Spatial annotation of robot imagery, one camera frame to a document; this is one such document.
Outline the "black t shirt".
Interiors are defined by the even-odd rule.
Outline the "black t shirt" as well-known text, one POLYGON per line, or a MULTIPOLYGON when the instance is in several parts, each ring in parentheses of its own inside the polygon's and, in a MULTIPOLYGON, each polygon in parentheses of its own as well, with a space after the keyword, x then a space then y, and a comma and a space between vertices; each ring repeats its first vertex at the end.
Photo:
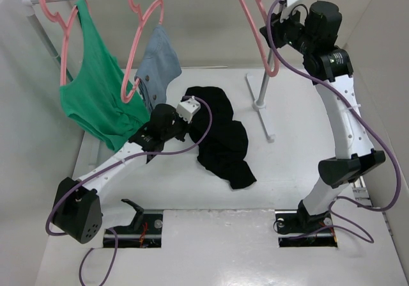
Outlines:
POLYGON ((198 162, 208 171, 229 182, 231 189, 245 189, 256 178, 245 161, 249 139, 242 122, 234 120, 233 107, 225 92, 218 87, 194 86, 186 96, 204 100, 212 112, 210 131, 199 144, 198 162))

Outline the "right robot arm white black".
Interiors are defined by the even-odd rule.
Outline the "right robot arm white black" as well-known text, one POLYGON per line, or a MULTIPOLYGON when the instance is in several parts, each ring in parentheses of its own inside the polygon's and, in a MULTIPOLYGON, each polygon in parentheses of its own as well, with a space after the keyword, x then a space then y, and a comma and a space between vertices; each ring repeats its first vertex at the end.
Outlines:
POLYGON ((355 98, 353 67, 348 53, 336 46, 342 15, 336 4, 316 1, 306 9, 304 21, 292 9, 289 17, 269 11, 260 29, 273 52, 288 45, 303 56, 303 72, 311 80, 327 112, 335 143, 335 156, 318 164, 319 178, 300 201, 295 213, 276 216, 280 234, 324 230, 324 220, 339 195, 353 182, 386 160, 375 150, 362 123, 355 98))

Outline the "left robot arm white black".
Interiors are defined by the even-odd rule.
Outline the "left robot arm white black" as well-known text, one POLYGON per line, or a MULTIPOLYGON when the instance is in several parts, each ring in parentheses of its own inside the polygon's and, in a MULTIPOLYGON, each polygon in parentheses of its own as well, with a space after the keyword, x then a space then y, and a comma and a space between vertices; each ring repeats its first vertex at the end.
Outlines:
POLYGON ((167 141, 183 141, 201 108, 203 104, 194 97, 187 97, 176 107, 157 105, 150 120, 106 162, 77 179, 63 179, 45 223, 46 232, 51 236, 69 235, 86 244, 100 229, 122 226, 127 232, 138 231, 143 223, 143 209, 125 196, 107 205, 107 195, 134 168, 158 155, 167 155, 167 141))

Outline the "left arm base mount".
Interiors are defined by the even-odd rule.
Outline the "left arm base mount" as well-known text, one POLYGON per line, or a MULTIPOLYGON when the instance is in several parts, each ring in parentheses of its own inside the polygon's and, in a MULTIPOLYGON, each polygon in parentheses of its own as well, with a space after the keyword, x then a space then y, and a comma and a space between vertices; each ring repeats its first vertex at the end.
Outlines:
POLYGON ((112 227, 118 236, 118 248, 160 248, 164 211, 145 210, 129 199, 121 202, 132 208, 132 220, 112 227))

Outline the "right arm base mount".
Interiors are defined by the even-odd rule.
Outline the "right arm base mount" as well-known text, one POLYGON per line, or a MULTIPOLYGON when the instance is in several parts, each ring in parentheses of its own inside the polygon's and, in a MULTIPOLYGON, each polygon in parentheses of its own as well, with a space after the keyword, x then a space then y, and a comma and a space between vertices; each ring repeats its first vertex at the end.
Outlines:
POLYGON ((336 235, 332 227, 313 233, 331 224, 328 212, 307 218, 304 223, 297 210, 276 210, 273 228, 278 233, 280 248, 336 248, 336 235))

